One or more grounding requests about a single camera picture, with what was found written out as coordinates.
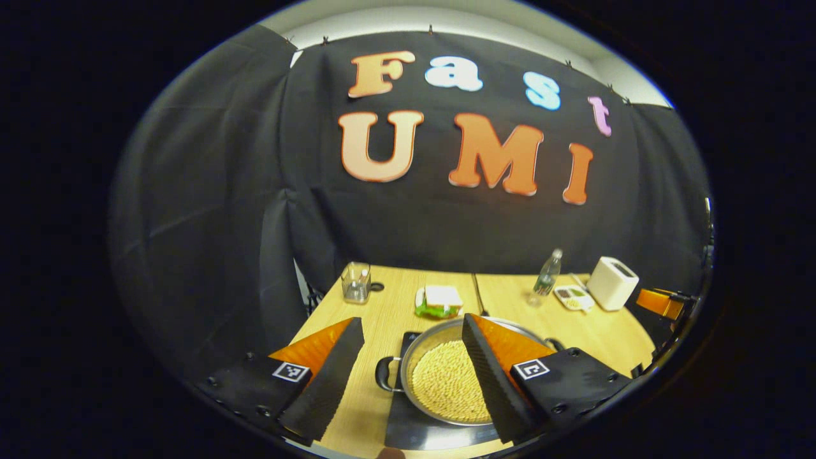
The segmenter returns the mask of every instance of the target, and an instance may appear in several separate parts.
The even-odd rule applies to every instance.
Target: plastic water bottle
[[[561,273],[561,256],[564,252],[560,248],[552,251],[552,256],[544,263],[539,273],[539,278],[535,280],[533,286],[533,294],[530,295],[529,303],[531,305],[540,304],[541,298],[547,296],[552,292],[552,288],[556,285],[556,279]]]

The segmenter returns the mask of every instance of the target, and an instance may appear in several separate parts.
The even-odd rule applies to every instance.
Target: glass cup
[[[371,265],[352,261],[340,275],[343,283],[343,299],[348,303],[363,305],[371,294]]]

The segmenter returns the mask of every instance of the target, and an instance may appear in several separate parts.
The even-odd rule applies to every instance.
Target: orange letter
[[[592,161],[592,150],[581,144],[570,144],[572,153],[572,172],[570,184],[564,189],[564,202],[580,206],[587,202],[587,174],[589,162]]]
[[[480,177],[476,174],[478,157],[490,188],[495,187],[512,166],[510,175],[502,182],[504,190],[525,196],[535,194],[538,189],[534,180],[535,159],[539,144],[544,140],[541,131],[530,126],[516,126],[504,145],[500,145],[490,120],[480,114],[458,114],[454,123],[462,129],[462,149],[459,165],[448,175],[452,185],[469,188],[479,185]]]
[[[341,116],[343,127],[341,156],[346,172],[365,181],[392,181],[406,174],[414,160],[414,133],[425,117],[411,110],[391,112],[388,121],[394,125],[394,154],[388,161],[373,161],[368,155],[368,134],[377,123],[377,115],[357,112]]]
[[[416,57],[410,51],[384,52],[352,59],[357,64],[357,84],[348,90],[349,97],[374,96],[385,94],[394,87],[391,82],[383,81],[383,75],[392,80],[402,76],[402,62],[414,62]]]

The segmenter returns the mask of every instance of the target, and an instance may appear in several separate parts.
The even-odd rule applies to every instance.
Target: black fabric
[[[390,92],[349,98],[357,74],[351,60],[389,51],[411,51],[416,62],[403,64]],[[470,59],[484,87],[468,92],[430,85],[424,73],[436,56]],[[527,71],[558,82],[559,110],[527,100],[522,80]],[[609,109],[611,137],[596,127],[590,96],[601,97]],[[387,116],[404,109],[424,114],[410,170],[388,183],[349,175],[341,163],[338,118],[358,111],[377,114],[369,154],[385,160],[393,151],[394,131]],[[299,233],[310,244],[323,244],[309,247],[324,256],[321,262],[301,265],[306,279],[318,286],[334,282],[351,259],[416,269],[531,274],[555,247],[565,253],[563,272],[590,272],[600,256],[614,256],[649,285],[694,291],[702,275],[707,184],[680,118],[670,109],[625,105],[608,87],[560,62],[447,33],[346,38],[304,51],[291,71],[283,111],[285,161],[302,171],[308,187],[296,205],[318,205],[322,224],[314,227],[330,229],[328,236]],[[501,184],[490,189],[484,180],[475,189],[449,183],[448,174],[459,161],[461,131],[454,125],[459,113],[485,115],[500,141],[521,124],[544,133],[534,196],[506,193]],[[570,143],[594,153],[583,206],[561,197],[570,178]],[[307,196],[314,203],[303,203]]]
[[[385,94],[348,97],[354,57],[411,51],[416,62]],[[199,378],[248,350],[289,343],[306,319],[292,260],[326,292],[352,259],[407,268],[537,272],[552,249],[564,272],[614,256],[646,287],[695,292],[702,274],[703,165],[670,109],[625,105],[592,78],[497,42],[450,34],[382,33],[303,52],[262,26],[229,39],[183,72],[137,127],[114,182],[110,247],[124,301],[171,368]],[[478,65],[480,91],[425,81],[436,56]],[[561,107],[532,105],[522,80],[554,78]],[[601,134],[587,98],[609,109]],[[349,175],[338,118],[371,111],[369,153],[393,151],[395,110],[424,114],[410,170],[388,183]],[[460,113],[483,114],[500,141],[541,130],[534,196],[456,187]],[[561,197],[571,143],[594,154],[588,200]],[[639,314],[647,330],[665,328]]]
[[[253,26],[207,53],[150,107],[113,184],[123,300],[188,377],[283,347],[306,319],[277,158],[294,51]]]

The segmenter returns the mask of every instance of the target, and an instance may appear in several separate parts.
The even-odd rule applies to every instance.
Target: blue letter
[[[436,87],[458,87],[465,91],[479,91],[484,83],[478,68],[463,57],[442,56],[431,59],[431,68],[425,72],[425,81]]]
[[[554,79],[536,72],[527,72],[524,74],[524,83],[528,87],[526,94],[531,104],[548,110],[558,110],[561,107],[561,98],[558,97],[561,89]]]

